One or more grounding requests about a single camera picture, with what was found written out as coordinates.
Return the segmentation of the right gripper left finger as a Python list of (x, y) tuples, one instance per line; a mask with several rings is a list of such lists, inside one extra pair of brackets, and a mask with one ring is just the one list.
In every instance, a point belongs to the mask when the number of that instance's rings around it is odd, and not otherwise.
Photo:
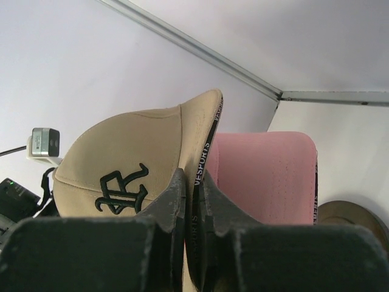
[(26, 219), (1, 252), (2, 291), (181, 291), (186, 179), (134, 217)]

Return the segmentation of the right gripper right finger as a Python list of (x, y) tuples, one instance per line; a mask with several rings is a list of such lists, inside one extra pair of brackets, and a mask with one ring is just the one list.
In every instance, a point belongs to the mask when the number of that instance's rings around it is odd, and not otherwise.
[(261, 224), (209, 174), (199, 190), (201, 291), (387, 291), (388, 259), (359, 226)]

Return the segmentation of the pink baseball cap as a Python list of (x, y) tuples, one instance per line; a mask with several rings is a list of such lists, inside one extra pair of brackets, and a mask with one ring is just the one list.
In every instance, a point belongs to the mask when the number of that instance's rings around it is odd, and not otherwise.
[(218, 133), (207, 170), (238, 207), (265, 224), (316, 224), (317, 149), (304, 133)]

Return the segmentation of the beige cap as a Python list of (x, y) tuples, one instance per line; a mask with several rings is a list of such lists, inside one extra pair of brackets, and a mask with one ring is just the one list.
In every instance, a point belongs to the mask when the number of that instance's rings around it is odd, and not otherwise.
[(62, 217), (133, 217), (160, 194), (176, 169), (184, 171), (185, 252), (178, 278), (199, 286), (199, 189), (222, 113), (212, 89), (180, 105), (110, 117), (85, 131), (53, 172)]

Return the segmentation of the dark round wooden stand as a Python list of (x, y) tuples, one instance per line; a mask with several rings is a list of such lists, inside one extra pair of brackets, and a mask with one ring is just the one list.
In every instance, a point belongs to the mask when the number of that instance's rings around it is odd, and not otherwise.
[(318, 207), (318, 224), (354, 224), (369, 229), (388, 250), (388, 227), (372, 211), (349, 201), (330, 201)]

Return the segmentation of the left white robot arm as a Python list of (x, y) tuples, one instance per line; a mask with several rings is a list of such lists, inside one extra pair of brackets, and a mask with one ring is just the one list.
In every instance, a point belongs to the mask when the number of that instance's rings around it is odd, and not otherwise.
[(10, 178), (1, 182), (1, 249), (20, 221), (35, 217), (59, 216), (49, 186), (49, 174), (53, 171), (54, 168), (51, 167), (43, 174), (41, 198)]

